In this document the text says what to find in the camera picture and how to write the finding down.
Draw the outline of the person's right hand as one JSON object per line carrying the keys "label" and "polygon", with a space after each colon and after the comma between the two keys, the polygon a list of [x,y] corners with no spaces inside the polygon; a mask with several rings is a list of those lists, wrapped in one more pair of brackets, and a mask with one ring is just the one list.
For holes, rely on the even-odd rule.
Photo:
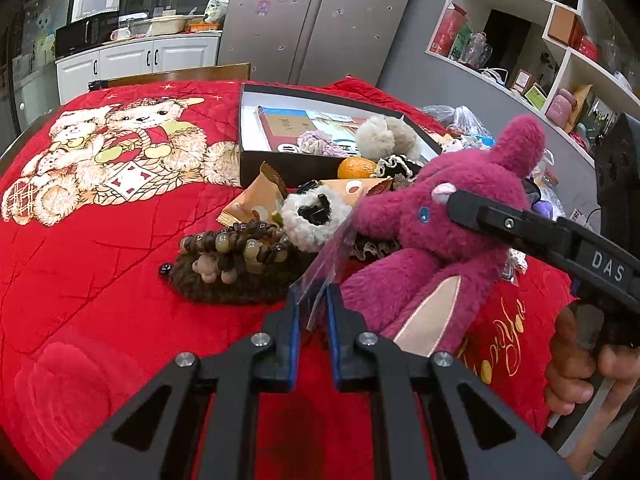
{"label": "person's right hand", "polygon": [[600,411],[594,416],[582,438],[566,461],[575,474],[583,476],[602,434],[620,412],[623,403],[639,380],[639,351],[624,346],[604,346],[599,356],[580,348],[578,324],[570,308],[564,308],[555,321],[550,339],[551,361],[546,368],[547,385],[544,400],[554,414],[569,415],[574,408],[589,401],[593,385],[588,379],[595,372],[613,381]]}

